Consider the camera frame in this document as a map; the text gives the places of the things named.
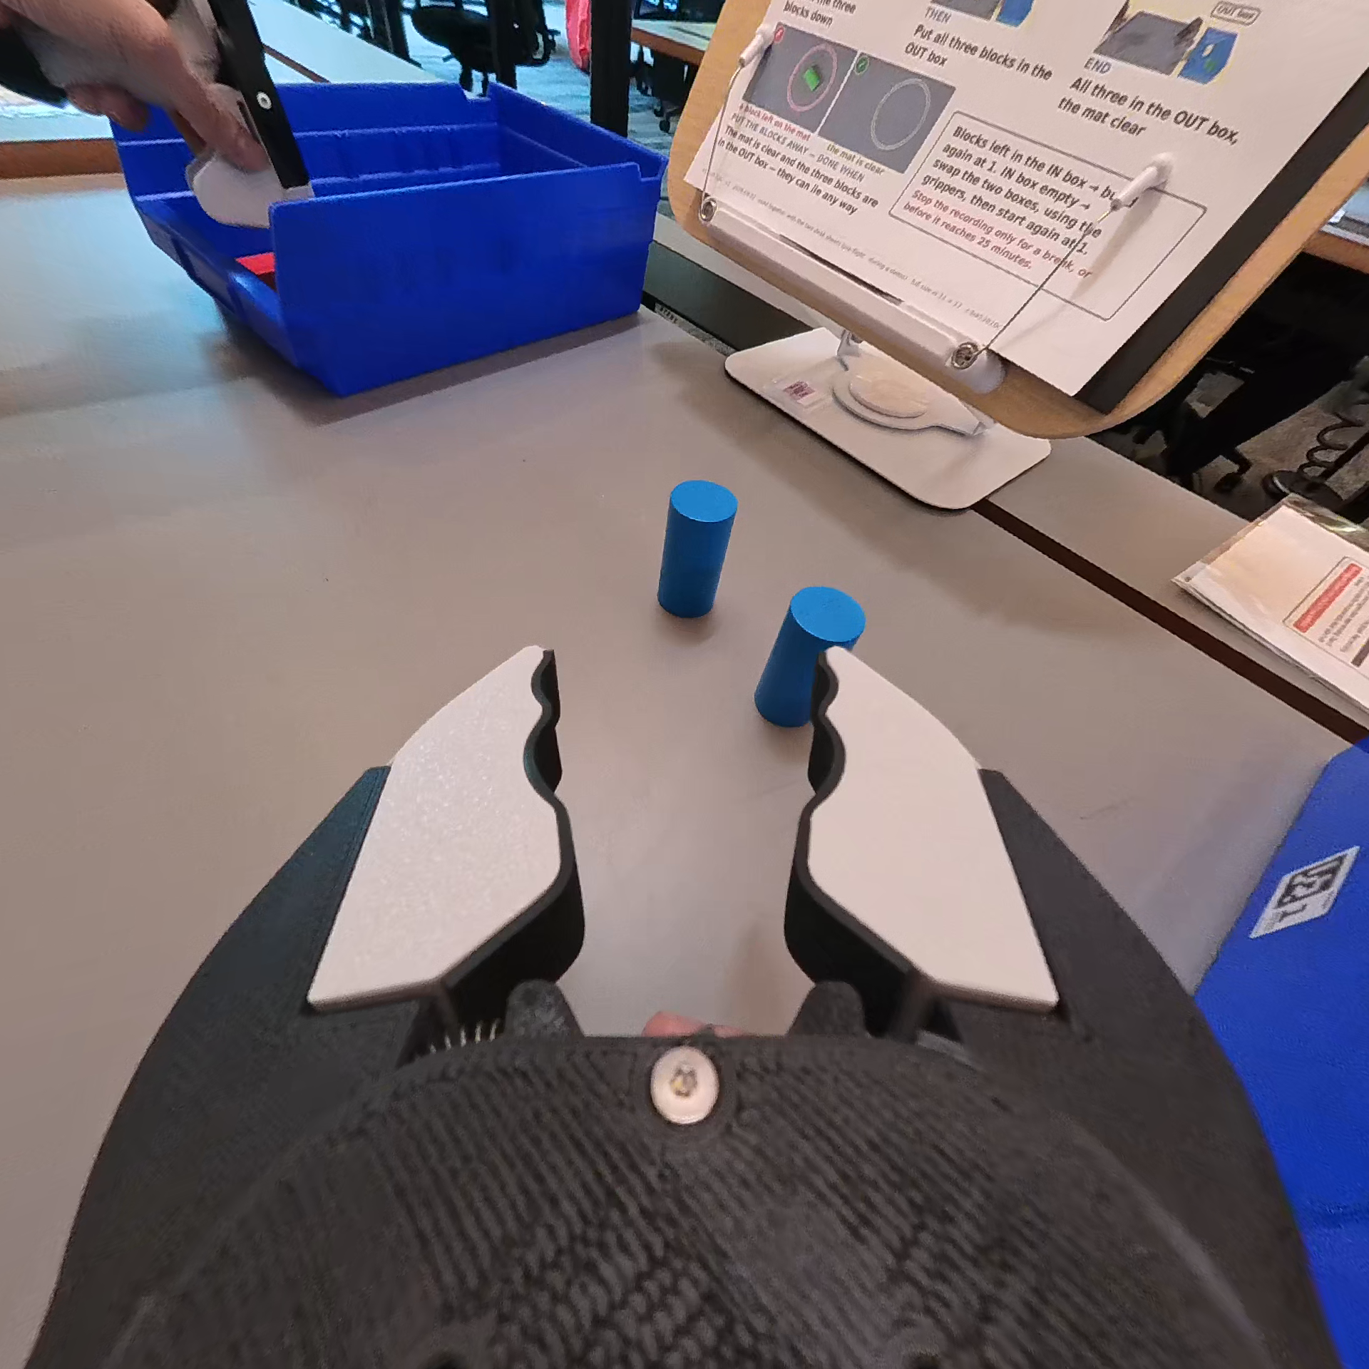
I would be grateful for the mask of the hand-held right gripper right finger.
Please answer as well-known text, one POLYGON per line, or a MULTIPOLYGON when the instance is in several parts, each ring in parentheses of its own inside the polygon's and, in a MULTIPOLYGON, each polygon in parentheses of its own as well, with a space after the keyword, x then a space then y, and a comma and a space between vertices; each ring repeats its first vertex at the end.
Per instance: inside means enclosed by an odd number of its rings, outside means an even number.
POLYGON ((809 779, 785 940, 864 1018, 943 1004, 1049 1015, 1062 1002, 969 748, 846 647, 817 661, 809 779))

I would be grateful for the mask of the blue cylinder block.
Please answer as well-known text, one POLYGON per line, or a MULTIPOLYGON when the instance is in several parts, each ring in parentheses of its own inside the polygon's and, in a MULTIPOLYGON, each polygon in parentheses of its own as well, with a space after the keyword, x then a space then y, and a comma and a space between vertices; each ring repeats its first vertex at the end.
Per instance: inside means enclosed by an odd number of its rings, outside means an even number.
POLYGON ((856 645, 866 624, 864 606, 850 593, 835 586, 798 590, 755 691, 760 715, 783 728, 807 725, 817 660, 833 645, 856 645))
POLYGON ((675 617, 698 619, 714 606, 739 498, 713 480, 687 480, 670 493, 657 601, 675 617))

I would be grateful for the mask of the printed instruction sheet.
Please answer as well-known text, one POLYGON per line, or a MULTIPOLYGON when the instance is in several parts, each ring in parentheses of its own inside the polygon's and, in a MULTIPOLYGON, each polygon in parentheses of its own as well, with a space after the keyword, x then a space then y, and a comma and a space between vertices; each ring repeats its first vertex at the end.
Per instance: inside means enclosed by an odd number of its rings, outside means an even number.
POLYGON ((687 174, 1109 410, 1366 128, 1368 4, 770 3, 687 174))

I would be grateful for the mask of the wooden document stand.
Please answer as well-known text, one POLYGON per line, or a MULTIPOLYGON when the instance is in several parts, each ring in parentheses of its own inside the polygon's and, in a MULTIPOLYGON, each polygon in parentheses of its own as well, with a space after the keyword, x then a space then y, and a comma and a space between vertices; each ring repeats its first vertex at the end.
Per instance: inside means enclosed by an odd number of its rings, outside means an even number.
POLYGON ((899 312, 861 282, 798 254, 798 273, 757 252, 783 239, 745 241, 721 229, 711 198, 687 182, 695 154, 723 110, 739 57, 770 3, 726 3, 680 117, 669 167, 679 224, 791 298, 825 324, 737 352, 729 376, 874 474, 934 508, 985 500, 1050 453, 1055 438, 1106 430, 1166 397, 1293 262, 1366 179, 1366 128, 1293 208, 1257 254, 1122 397, 1101 410, 1060 392, 988 350, 934 352, 939 330, 899 312))

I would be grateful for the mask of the paper in clear sleeve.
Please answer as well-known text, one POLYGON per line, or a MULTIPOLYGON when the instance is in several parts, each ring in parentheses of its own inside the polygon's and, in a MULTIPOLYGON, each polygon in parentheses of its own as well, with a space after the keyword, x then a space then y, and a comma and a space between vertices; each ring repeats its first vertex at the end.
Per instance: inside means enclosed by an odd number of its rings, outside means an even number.
POLYGON ((1368 709, 1368 531, 1288 497, 1174 577, 1278 656, 1368 709))

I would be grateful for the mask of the black post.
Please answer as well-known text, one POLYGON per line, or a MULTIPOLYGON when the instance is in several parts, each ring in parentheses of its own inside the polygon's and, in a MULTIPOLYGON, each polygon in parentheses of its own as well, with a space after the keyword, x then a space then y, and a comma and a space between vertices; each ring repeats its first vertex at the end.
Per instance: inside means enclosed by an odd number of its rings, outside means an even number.
POLYGON ((591 117, 626 133, 630 114, 633 1, 591 3, 591 117))

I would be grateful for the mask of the blue plastic bin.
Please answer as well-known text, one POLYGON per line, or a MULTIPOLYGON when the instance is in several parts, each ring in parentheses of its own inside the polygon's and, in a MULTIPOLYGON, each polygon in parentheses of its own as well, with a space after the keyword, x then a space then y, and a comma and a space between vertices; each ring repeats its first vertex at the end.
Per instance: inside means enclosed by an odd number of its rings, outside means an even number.
POLYGON ((1330 1336, 1368 1365, 1368 746, 1327 762, 1197 1000, 1275 1155, 1330 1336))
POLYGON ((164 112, 115 128, 152 242, 237 322, 353 396, 635 314, 667 158, 504 84, 289 83, 315 197, 212 220, 164 112), (237 265, 274 251, 273 290, 237 265))

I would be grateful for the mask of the black office chair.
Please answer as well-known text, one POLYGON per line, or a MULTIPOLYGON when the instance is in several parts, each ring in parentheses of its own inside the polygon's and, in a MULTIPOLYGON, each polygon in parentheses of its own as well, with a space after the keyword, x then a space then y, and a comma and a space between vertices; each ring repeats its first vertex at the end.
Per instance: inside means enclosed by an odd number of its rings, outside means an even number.
POLYGON ((556 52, 556 31, 543 1, 416 3, 416 31, 442 45, 460 65, 459 83, 468 92, 481 78, 481 96, 491 79, 519 84, 519 66, 543 66, 556 52))

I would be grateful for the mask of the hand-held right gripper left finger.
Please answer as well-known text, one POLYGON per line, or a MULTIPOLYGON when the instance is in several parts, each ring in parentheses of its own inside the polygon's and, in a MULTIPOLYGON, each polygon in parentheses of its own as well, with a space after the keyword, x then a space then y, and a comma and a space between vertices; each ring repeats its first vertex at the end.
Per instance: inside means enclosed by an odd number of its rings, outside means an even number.
POLYGON ((558 722, 556 656, 532 643, 403 743, 322 950, 314 1010, 429 999, 449 1015, 503 1015, 520 982, 574 964, 586 912, 558 722))

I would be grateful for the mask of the person's left hand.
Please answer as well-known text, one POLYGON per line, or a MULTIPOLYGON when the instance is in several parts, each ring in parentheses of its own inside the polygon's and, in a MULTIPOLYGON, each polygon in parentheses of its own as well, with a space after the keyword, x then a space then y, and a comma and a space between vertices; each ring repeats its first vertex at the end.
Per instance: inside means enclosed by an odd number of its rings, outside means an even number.
POLYGON ((162 109, 195 150, 263 169, 265 148, 217 79, 209 19, 199 3, 4 1, 4 88, 133 130, 162 109))

